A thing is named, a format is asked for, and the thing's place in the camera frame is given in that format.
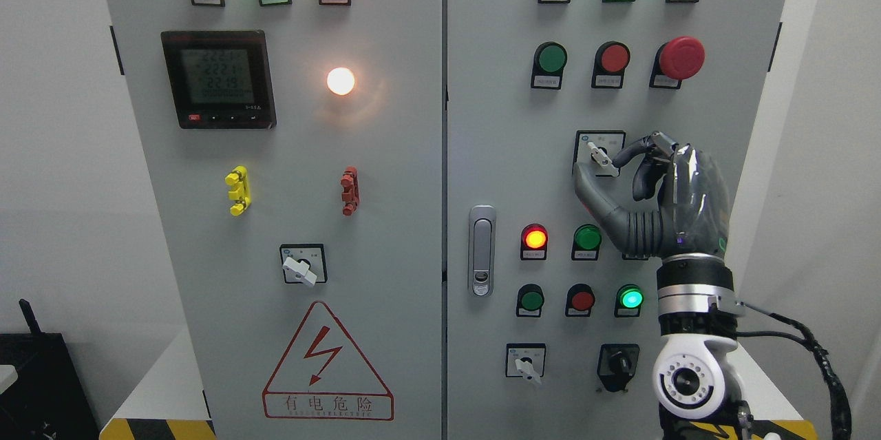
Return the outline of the gray robotic hand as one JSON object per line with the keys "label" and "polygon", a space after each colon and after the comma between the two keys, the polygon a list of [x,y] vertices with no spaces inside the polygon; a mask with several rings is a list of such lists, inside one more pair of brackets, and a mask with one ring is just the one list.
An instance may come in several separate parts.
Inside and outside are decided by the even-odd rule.
{"label": "gray robotic hand", "polygon": [[622,167],[643,160],[633,177],[636,201],[657,198],[656,211],[631,211],[614,201],[584,163],[573,164],[575,194],[627,258],[707,258],[723,262],[730,222],[729,189],[707,152],[663,132],[636,140],[613,158]]}

